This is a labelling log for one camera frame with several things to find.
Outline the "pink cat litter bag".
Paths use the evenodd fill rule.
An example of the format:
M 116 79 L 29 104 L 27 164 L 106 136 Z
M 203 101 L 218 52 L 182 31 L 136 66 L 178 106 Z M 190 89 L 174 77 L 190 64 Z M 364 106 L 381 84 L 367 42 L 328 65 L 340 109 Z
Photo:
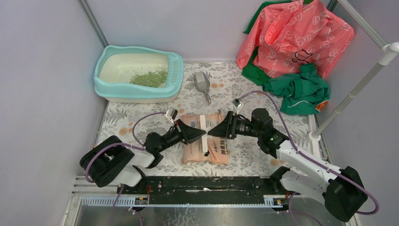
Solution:
M 218 110 L 209 115 L 183 115 L 181 120 L 194 128 L 209 132 L 213 127 L 221 123 L 224 114 Z M 229 151 L 225 138 L 203 135 L 199 140 L 184 146 L 182 163 L 209 161 L 218 164 L 228 164 Z

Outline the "silver metal scoop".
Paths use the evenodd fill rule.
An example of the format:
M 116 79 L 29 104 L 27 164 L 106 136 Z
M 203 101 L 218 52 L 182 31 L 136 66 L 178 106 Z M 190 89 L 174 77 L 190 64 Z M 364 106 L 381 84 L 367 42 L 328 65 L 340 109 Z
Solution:
M 204 72 L 194 73 L 194 84 L 196 89 L 204 94 L 207 102 L 211 104 L 211 98 L 209 95 L 210 81 Z

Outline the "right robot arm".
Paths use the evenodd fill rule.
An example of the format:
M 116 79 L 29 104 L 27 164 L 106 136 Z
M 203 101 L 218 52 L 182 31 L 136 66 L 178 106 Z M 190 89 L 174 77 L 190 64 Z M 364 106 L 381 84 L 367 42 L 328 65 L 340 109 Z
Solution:
M 274 193 L 289 190 L 310 197 L 342 222 L 348 222 L 368 199 L 355 169 L 342 169 L 303 152 L 274 128 L 266 109 L 254 109 L 250 120 L 229 111 L 221 123 L 208 131 L 208 135 L 226 139 L 235 139 L 237 135 L 256 137 L 261 151 L 304 173 L 300 175 L 288 167 L 278 168 L 270 176 L 270 188 Z

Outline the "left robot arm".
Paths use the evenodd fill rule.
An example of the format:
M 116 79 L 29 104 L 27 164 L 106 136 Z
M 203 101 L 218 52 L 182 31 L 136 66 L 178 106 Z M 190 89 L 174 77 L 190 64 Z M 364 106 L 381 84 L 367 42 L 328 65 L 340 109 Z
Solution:
M 164 135 L 149 133 L 142 148 L 123 143 L 113 135 L 86 153 L 79 165 L 85 171 L 86 181 L 97 187 L 115 182 L 127 185 L 132 192 L 139 194 L 146 187 L 140 168 L 154 168 L 163 159 L 162 151 L 178 143 L 192 144 L 205 134 L 206 131 L 202 129 L 176 120 Z

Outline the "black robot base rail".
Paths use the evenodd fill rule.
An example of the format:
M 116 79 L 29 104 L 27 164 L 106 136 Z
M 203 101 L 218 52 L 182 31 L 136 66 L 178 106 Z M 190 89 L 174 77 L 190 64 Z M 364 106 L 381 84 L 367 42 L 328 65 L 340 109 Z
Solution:
M 264 197 L 286 198 L 287 191 L 270 177 L 147 176 L 134 187 L 118 188 L 127 195 L 143 195 L 150 204 L 264 204 Z

